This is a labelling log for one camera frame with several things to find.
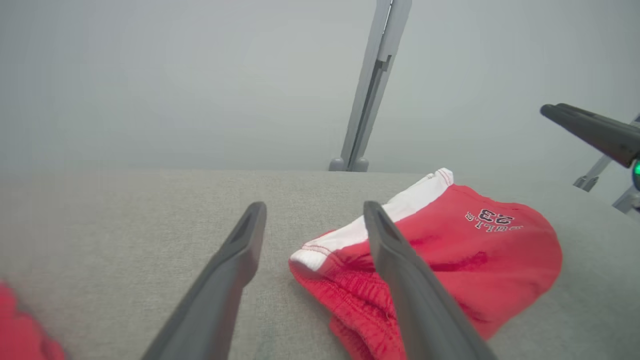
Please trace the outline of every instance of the gray table surface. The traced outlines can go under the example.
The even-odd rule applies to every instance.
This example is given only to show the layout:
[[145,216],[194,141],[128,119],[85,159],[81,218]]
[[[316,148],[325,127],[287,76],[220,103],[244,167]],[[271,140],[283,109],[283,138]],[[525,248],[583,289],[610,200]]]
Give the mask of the gray table surface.
[[[259,271],[230,359],[346,359],[329,314],[293,279],[302,243],[348,224],[422,176],[126,170],[0,184],[0,277],[71,359],[137,359],[252,201],[268,207]],[[568,184],[456,183],[551,222],[554,287],[490,341],[503,359],[637,358],[638,226]]]

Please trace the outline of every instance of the clothing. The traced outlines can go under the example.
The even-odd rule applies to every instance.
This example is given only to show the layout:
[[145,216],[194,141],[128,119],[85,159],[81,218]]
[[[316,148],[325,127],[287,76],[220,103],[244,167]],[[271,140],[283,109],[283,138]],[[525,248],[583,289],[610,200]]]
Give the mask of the clothing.
[[17,309],[9,287],[0,282],[0,359],[64,360],[60,345],[38,323]]
[[[545,293],[560,273],[560,245],[541,214],[455,185],[446,168],[383,207],[484,339]],[[362,217],[304,244],[289,268],[333,313],[330,327],[353,359],[406,358]]]

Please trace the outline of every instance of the red fabric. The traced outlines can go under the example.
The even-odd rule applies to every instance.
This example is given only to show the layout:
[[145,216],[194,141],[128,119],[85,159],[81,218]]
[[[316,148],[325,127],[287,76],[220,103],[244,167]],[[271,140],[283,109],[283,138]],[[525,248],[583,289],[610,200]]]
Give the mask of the red fabric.
[[[466,186],[451,185],[396,226],[484,339],[545,293],[560,273],[561,249],[542,215]],[[332,252],[316,272],[292,261],[289,266],[333,313],[330,328],[353,359],[406,359],[368,241]]]
[[63,360],[60,345],[29,315],[17,309],[11,289],[0,283],[0,359]]

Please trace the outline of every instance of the printed logo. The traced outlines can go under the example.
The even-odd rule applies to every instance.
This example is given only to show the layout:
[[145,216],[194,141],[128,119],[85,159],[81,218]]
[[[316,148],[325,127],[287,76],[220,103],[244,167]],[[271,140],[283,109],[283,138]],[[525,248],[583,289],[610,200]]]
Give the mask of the printed logo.
[[476,222],[476,229],[486,228],[487,233],[518,230],[522,228],[522,226],[506,226],[509,225],[512,220],[515,220],[515,218],[496,214],[489,209],[482,209],[477,216],[472,215],[471,212],[468,211],[465,218],[468,221]]

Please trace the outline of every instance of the gathered red fabric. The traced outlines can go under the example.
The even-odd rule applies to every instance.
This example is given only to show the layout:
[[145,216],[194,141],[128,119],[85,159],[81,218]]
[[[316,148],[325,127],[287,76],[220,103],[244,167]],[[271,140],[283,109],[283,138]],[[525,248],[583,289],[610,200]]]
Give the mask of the gathered red fabric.
[[[383,207],[484,339],[533,304],[560,273],[560,245],[541,214],[455,185],[445,168]],[[406,359],[362,217],[304,244],[289,267],[333,313],[330,328],[353,359]]]
[[0,359],[64,358],[60,344],[50,339],[32,317],[17,309],[13,292],[0,282]]

